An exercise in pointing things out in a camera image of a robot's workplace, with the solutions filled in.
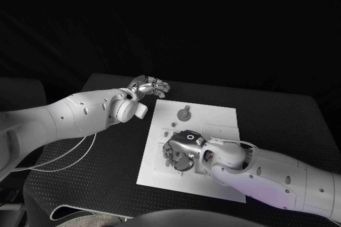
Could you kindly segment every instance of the black background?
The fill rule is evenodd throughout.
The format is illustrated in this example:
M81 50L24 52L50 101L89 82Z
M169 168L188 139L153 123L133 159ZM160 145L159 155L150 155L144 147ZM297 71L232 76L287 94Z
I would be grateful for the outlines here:
M341 144L341 0L0 1L0 76L47 103L95 72L309 95Z

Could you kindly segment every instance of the white robotic arm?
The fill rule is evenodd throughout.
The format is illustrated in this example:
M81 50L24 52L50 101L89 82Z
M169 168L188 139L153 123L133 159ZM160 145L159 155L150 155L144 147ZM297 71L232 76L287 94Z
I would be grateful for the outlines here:
M172 160L175 152L183 155ZM199 162L215 181L273 207L316 214L341 223L341 175L255 146L219 138L205 141L185 130L163 146L166 165L188 171Z
M127 88L76 93L47 106L0 112L0 181L40 146L89 136L134 115L143 119L147 107L138 101L146 94L163 98L169 89L141 75Z

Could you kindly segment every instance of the white board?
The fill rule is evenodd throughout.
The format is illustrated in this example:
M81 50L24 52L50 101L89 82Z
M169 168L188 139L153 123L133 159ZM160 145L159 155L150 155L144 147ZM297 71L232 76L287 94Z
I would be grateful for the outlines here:
M177 119L176 114L186 105L189 106L190 119L183 122ZM156 100L135 183L154 188L245 203L245 195L232 187L222 186L214 181L208 173L203 172L199 162L195 162L195 167L186 172L179 172L172 167L166 167L161 146L170 139L172 133L183 130L198 132L205 140L211 136L240 140L235 109L169 100Z

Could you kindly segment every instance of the circular knob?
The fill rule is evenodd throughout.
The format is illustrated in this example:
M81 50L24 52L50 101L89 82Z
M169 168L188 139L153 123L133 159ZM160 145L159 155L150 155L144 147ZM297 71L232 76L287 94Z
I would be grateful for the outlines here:
M180 121L188 121L190 119L190 112L188 110L185 110L185 109L180 109L177 111L177 119Z

